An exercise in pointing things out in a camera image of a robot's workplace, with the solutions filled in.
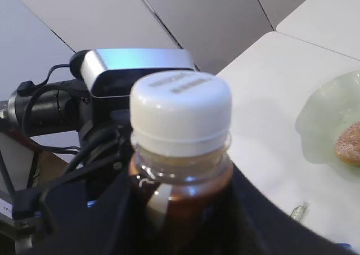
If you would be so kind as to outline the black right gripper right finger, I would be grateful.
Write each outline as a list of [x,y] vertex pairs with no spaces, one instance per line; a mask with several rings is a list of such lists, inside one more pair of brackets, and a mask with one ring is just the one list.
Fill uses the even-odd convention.
[[265,254],[354,254],[310,231],[270,202],[234,165],[236,200]]

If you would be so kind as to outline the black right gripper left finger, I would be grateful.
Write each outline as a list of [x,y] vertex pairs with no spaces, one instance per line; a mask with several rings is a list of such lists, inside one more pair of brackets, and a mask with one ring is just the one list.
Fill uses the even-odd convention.
[[140,179],[120,173],[93,207],[28,254],[140,254],[143,216],[134,192]]

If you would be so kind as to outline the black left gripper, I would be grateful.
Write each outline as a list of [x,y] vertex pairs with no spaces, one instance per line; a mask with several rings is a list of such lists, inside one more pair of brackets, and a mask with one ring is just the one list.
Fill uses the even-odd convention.
[[97,199],[127,166],[133,154],[130,143],[129,97],[90,98],[79,105],[80,147],[98,145],[82,160],[90,168],[84,180],[88,199]]

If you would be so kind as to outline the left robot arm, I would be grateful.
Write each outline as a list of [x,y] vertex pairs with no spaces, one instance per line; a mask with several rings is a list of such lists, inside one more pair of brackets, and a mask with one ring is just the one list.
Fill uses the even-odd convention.
[[[79,164],[103,166],[92,172],[80,172],[79,180],[87,183],[87,197],[97,199],[114,181],[120,169],[130,161],[129,94],[132,82],[121,80],[102,86],[101,96],[90,93],[80,79],[57,83],[22,82],[7,101],[9,129],[19,131],[36,150],[70,154],[73,160],[65,173],[73,174]],[[34,136],[77,131],[79,146],[44,146]]]

